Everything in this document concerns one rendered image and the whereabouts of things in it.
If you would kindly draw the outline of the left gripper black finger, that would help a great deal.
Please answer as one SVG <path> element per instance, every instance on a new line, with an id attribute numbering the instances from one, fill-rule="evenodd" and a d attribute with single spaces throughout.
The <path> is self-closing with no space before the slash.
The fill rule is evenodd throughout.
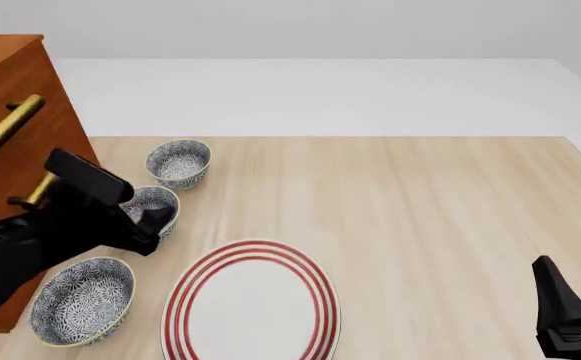
<path id="1" fill-rule="evenodd" d="M 125 249 L 146 257 L 156 251 L 159 244 L 158 235 L 132 235 L 125 241 Z"/>
<path id="2" fill-rule="evenodd" d="M 172 220 L 175 209 L 165 206 L 160 209 L 144 209 L 140 218 L 140 228 L 149 234 L 160 236 Z"/>

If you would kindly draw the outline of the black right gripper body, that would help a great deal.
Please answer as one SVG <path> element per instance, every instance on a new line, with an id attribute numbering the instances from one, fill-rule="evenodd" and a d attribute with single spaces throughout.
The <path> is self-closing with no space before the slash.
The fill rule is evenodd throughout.
<path id="1" fill-rule="evenodd" d="M 548 359 L 581 360 L 581 327 L 559 332 L 545 326 L 536 326 L 536 339 Z"/>

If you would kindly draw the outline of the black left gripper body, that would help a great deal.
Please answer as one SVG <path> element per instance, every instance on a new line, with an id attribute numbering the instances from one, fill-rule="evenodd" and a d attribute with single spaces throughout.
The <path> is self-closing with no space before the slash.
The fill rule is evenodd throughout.
<path id="1" fill-rule="evenodd" d="M 126 251 L 143 251 L 144 242 L 137 228 L 118 206 L 90 203 L 87 212 L 87 247 L 104 245 Z"/>

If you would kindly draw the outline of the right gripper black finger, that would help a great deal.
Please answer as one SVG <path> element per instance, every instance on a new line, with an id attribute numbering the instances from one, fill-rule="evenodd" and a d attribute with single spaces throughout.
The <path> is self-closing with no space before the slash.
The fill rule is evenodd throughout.
<path id="1" fill-rule="evenodd" d="M 541 255 L 532 263 L 532 270 L 538 296 L 536 330 L 581 332 L 581 299 L 553 260 Z"/>

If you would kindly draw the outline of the small blue patterned bowl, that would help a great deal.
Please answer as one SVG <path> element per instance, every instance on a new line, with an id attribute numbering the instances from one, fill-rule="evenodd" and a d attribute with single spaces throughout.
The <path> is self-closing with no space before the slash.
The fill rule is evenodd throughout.
<path id="1" fill-rule="evenodd" d="M 199 140 L 179 139 L 163 143 L 146 158 L 147 172 L 165 188 L 194 188 L 208 173 L 212 151 Z"/>

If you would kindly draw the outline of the large blue patterned bowl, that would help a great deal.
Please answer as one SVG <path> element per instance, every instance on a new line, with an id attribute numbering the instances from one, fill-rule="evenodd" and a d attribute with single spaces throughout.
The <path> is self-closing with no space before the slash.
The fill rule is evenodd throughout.
<path id="1" fill-rule="evenodd" d="M 30 325 L 49 347 L 102 341 L 127 318 L 136 290 L 133 270 L 114 257 L 91 257 L 52 276 L 32 302 Z"/>

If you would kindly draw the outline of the white plate with red rings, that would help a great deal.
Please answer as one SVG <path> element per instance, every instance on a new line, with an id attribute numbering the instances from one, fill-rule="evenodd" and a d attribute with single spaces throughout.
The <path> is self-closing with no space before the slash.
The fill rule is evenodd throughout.
<path id="1" fill-rule="evenodd" d="M 205 254 L 164 304 L 164 360 L 334 360 L 341 305 L 308 254 L 244 239 Z"/>

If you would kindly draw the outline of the wooden cabinet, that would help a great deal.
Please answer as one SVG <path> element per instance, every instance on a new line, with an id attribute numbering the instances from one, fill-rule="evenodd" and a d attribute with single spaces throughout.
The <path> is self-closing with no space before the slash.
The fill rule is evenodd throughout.
<path id="1" fill-rule="evenodd" d="M 0 219 L 24 212 L 7 204 L 43 179 L 44 163 L 60 148 L 96 161 L 96 155 L 46 52 L 42 35 L 0 35 L 0 121 L 8 102 L 40 95 L 45 105 L 0 149 Z"/>

